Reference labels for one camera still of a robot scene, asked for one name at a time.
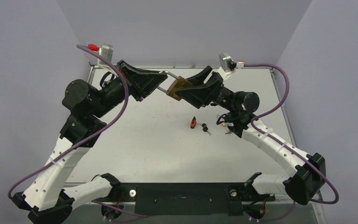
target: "light gray backdrop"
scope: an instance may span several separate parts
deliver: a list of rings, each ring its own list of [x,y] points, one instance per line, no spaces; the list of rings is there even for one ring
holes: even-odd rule
[[[90,70],[77,43],[55,0],[0,0],[0,224],[31,223],[7,190],[54,148],[65,87]]]
[[[324,206],[329,223],[358,223],[358,0],[313,0],[278,65],[296,143],[325,157],[341,196]],[[326,184],[322,194],[334,198]]]
[[[114,60],[216,67],[224,51],[276,63],[311,0],[57,2],[79,41],[113,44]]]

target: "cable tie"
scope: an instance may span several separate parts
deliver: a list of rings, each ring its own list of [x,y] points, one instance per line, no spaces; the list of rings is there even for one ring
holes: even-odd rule
[[[278,149],[278,151],[276,152],[276,155],[275,155],[275,162],[276,162],[276,160],[278,159],[279,152],[280,152],[283,148],[285,148],[285,145],[287,145],[287,144],[288,144],[288,142],[285,141],[285,142],[283,143],[283,145],[281,145],[281,147]]]
[[[50,162],[52,162],[54,165],[57,165],[57,166],[59,166],[59,167],[62,167],[62,165],[61,164],[59,164],[58,162],[56,162],[56,161],[54,161],[54,159],[53,159],[53,156],[52,155],[50,155]]]
[[[264,133],[264,135],[260,138],[261,141],[259,141],[259,144],[257,144],[257,147],[260,148],[260,145],[262,144],[262,142],[264,141],[264,139],[271,133],[273,132],[274,129],[269,128],[266,133]]]

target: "screw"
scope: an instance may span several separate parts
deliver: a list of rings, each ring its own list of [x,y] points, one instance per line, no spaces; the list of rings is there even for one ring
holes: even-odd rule
[[[230,191],[230,195],[231,195],[231,197],[235,197],[235,196],[237,196],[237,192],[234,189],[232,189]]]
[[[137,192],[135,190],[130,190],[130,196],[135,197],[137,195]]]

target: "red wire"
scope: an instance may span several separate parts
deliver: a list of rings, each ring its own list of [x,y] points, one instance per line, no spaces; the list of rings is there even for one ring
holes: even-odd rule
[[[118,200],[116,207],[119,209],[118,204],[122,201],[122,199],[124,198],[124,192],[121,192],[121,196],[120,199]]]
[[[262,210],[263,208],[265,208],[265,204],[267,203],[267,199],[264,199],[264,204],[262,206],[262,208],[260,210]]]

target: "white table surface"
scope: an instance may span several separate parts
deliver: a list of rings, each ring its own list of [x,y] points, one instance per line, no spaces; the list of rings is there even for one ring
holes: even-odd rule
[[[202,69],[167,69],[177,76],[190,77]],[[96,70],[92,84],[106,71]],[[168,77],[161,87],[174,81]],[[260,97],[257,114],[278,104],[278,96],[268,69],[243,69],[229,78],[232,91],[254,91]],[[110,122],[122,105],[101,120]],[[215,125],[216,115],[227,113],[221,107],[199,110],[184,100],[176,101],[155,90],[143,102],[133,97],[121,119],[99,137],[79,161],[67,182],[88,182],[96,174],[111,173],[121,182],[243,182],[255,172],[284,174],[284,170],[262,150],[227,128]],[[212,136],[201,126],[190,129],[191,119],[206,123]],[[290,141],[289,131],[279,109],[262,118],[265,125]]]

